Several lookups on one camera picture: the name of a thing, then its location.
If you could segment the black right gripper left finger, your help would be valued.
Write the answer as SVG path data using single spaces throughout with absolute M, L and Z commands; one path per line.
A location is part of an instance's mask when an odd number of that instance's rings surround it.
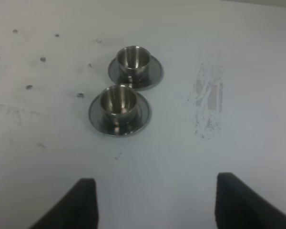
M 99 223 L 96 182 L 80 179 L 32 229 L 96 229 Z

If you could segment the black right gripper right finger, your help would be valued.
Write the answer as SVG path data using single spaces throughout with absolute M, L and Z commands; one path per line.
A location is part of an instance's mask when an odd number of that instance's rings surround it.
M 233 173 L 217 175 L 214 214 L 218 229 L 286 229 L 286 214 Z

